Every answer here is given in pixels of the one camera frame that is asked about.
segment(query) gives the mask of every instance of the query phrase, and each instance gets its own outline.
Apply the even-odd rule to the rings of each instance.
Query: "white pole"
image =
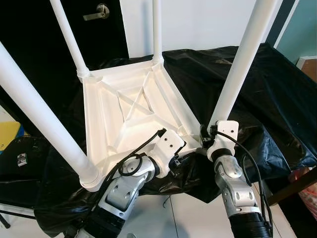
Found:
[[[82,186],[97,191],[102,182],[100,171],[86,157],[1,42],[0,85],[79,175]]]
[[[208,128],[227,120],[272,17],[276,0],[257,0]]]
[[[162,20],[161,20],[161,2],[153,0],[153,45],[154,55],[153,63],[163,62],[162,56]]]
[[[71,31],[70,25],[68,23],[66,14],[64,12],[64,9],[63,9],[63,6],[61,5],[60,0],[50,0],[50,2],[53,7],[57,21],[59,23],[59,27],[64,35],[70,54],[76,65],[77,76],[81,80],[83,77],[89,76],[90,74],[89,70],[86,67],[84,59],[80,53],[74,34]]]

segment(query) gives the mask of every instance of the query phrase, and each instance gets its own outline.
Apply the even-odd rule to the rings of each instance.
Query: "door handle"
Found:
[[[109,8],[103,3],[100,3],[97,5],[96,11],[97,11],[97,13],[83,15],[84,20],[90,21],[90,20],[95,20],[95,19],[107,19],[110,15]]]

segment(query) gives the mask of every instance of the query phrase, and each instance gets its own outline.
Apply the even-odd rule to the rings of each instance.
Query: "teal wall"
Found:
[[[317,0],[300,0],[276,49],[294,64],[317,55]]]

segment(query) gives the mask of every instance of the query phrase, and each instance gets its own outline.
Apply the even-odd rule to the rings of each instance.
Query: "tile floor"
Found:
[[[257,185],[254,191],[259,201]],[[233,238],[221,196],[205,204],[187,194],[141,196],[119,238]],[[274,238],[295,238],[278,205],[271,207]],[[48,238],[35,220],[3,215],[10,229],[0,227],[0,238]]]

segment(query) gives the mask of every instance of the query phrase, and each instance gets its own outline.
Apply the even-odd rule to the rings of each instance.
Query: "yellow object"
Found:
[[[0,122],[0,154],[12,140],[21,135],[24,135],[24,129],[19,122]]]

